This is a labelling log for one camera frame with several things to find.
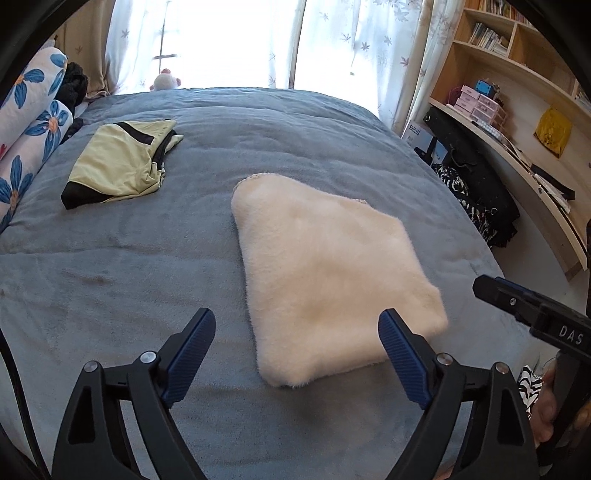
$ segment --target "black bag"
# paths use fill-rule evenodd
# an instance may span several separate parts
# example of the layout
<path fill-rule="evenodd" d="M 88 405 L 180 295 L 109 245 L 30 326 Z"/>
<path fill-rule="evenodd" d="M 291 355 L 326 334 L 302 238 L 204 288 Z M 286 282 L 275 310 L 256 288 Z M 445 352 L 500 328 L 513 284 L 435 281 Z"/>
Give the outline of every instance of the black bag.
<path fill-rule="evenodd" d="M 490 215 L 488 221 L 497 231 L 494 245 L 504 247 L 517 233 L 513 222 L 519 210 L 495 170 L 478 150 L 474 134 L 448 114 L 431 107 L 424 121 L 447 149 L 444 165 L 453 166 L 470 190 L 470 198 Z"/>
<path fill-rule="evenodd" d="M 470 191 L 466 183 L 458 175 L 456 169 L 436 163 L 432 164 L 431 168 L 439 176 L 441 181 L 447 185 L 447 188 L 454 194 L 457 201 L 460 202 L 460 205 L 462 205 L 462 208 L 464 208 L 464 211 L 468 214 L 468 217 L 470 217 L 470 220 L 487 245 L 489 247 L 496 245 L 497 231 L 491 227 L 488 221 L 489 212 L 482 205 L 478 205 L 470 198 Z"/>

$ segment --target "black and white patterned cloth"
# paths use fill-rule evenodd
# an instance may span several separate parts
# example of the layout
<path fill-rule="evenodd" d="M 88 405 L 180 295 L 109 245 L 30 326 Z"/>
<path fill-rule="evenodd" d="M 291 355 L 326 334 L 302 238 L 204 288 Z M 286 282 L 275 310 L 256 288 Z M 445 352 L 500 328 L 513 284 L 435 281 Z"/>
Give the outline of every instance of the black and white patterned cloth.
<path fill-rule="evenodd" d="M 517 385 L 521 400 L 523 400 L 523 403 L 525 404 L 527 418 L 530 419 L 531 409 L 538 400 L 540 391 L 542 390 L 542 378 L 536 375 L 531 367 L 526 365 L 519 374 Z"/>
<path fill-rule="evenodd" d="M 490 226 L 488 222 L 488 213 L 486 209 L 483 206 L 478 205 L 470 198 L 468 186 L 458 175 L 455 168 L 441 164 L 432 164 L 431 168 L 439 176 L 441 181 L 447 185 L 447 187 L 456 196 L 468 214 L 468 217 L 470 217 L 470 220 L 472 223 L 474 223 L 474 226 L 490 247 L 497 232 L 493 227 Z"/>

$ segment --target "bed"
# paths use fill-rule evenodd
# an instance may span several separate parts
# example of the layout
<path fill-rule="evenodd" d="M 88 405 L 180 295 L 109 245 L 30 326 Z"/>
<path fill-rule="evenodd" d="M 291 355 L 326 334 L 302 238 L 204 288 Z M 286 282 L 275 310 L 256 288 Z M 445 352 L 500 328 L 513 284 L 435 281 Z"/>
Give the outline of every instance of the bed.
<path fill-rule="evenodd" d="M 434 350 L 476 367 L 503 360 L 515 372 L 523 364 L 526 330 L 472 295 L 476 276 L 502 274 L 485 241 L 435 173 L 363 108 L 311 92 L 220 88 L 113 96 L 83 117 L 87 125 L 41 169 L 0 235 L 0 325 L 49 462 L 86 361 L 128 363 L 206 306 L 217 335 L 171 413 L 209 478 L 383 479 L 391 470 L 421 410 L 389 362 L 297 390 L 272 388 L 256 371 L 230 211 L 234 186 L 254 173 L 365 199 L 400 218 L 450 320 Z M 64 209 L 60 193 L 100 125 L 164 118 L 177 120 L 185 138 L 167 157 L 158 192 Z M 0 422 L 26 450 L 0 370 Z M 144 475 L 156 478 L 128 424 Z"/>

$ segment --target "book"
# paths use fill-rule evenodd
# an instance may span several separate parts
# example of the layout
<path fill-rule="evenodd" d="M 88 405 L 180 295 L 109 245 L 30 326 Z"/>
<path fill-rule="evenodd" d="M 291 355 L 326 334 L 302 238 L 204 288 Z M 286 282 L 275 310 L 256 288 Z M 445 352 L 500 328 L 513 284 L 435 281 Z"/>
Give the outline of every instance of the book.
<path fill-rule="evenodd" d="M 474 25 L 468 43 L 503 56 L 506 56 L 509 47 L 509 40 L 480 22 Z"/>
<path fill-rule="evenodd" d="M 474 43 L 474 40 L 478 36 L 478 32 L 479 32 L 481 26 L 482 26 L 481 23 L 477 23 L 476 25 L 474 25 L 474 30 L 472 30 L 472 36 L 470 37 L 470 40 L 468 41 L 468 43 L 471 43 L 471 44 Z"/>
<path fill-rule="evenodd" d="M 531 22 L 506 0 L 480 0 L 478 10 L 517 20 L 520 23 L 531 26 Z"/>

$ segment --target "pink drawer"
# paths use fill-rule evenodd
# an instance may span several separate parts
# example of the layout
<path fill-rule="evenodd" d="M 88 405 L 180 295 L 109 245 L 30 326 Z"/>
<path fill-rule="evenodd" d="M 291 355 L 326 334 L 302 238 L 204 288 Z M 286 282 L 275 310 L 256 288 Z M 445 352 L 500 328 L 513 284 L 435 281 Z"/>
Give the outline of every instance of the pink drawer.
<path fill-rule="evenodd" d="M 462 107 L 464 110 L 468 111 L 469 113 L 472 113 L 476 103 L 476 100 L 474 100 L 474 102 L 469 103 L 465 101 L 462 97 L 460 97 L 456 101 L 456 106 Z"/>
<path fill-rule="evenodd" d="M 480 98 L 480 93 L 475 91 L 473 88 L 470 88 L 468 85 L 464 85 L 462 87 L 462 93 L 471 96 L 472 98 L 474 98 L 474 100 L 478 100 Z"/>
<path fill-rule="evenodd" d="M 484 113 L 482 110 L 475 108 L 472 111 L 472 116 L 474 118 L 479 118 L 480 120 L 482 120 L 483 122 L 486 122 L 489 125 L 492 125 L 495 128 L 500 128 L 503 123 L 505 122 L 504 119 L 502 119 L 501 117 L 499 117 L 498 115 L 487 115 L 486 113 Z"/>
<path fill-rule="evenodd" d="M 459 106 L 457 103 L 453 106 L 453 109 L 458 111 L 459 113 L 461 113 L 466 118 L 468 118 L 468 119 L 471 118 L 471 113 L 468 110 Z"/>
<path fill-rule="evenodd" d="M 470 108 L 469 108 L 470 111 L 472 111 L 472 109 L 478 103 L 478 100 L 476 100 L 474 97 L 471 97 L 466 92 L 462 92 L 462 94 L 460 95 L 460 98 L 462 100 L 464 100 L 468 105 L 470 105 Z"/>
<path fill-rule="evenodd" d="M 478 100 L 478 102 L 476 103 L 476 110 L 480 110 L 481 112 L 486 113 L 488 116 L 496 116 L 498 115 L 501 118 L 505 118 L 507 115 L 505 113 L 505 111 L 501 108 L 500 105 L 495 104 L 495 106 L 490 107 L 488 105 L 485 105 L 484 103 L 482 103 L 480 100 Z"/>
<path fill-rule="evenodd" d="M 494 108 L 496 106 L 500 106 L 498 103 L 496 103 L 494 100 L 488 98 L 485 95 L 480 95 L 479 99 L 480 103 L 484 103 L 487 107 L 490 108 Z"/>

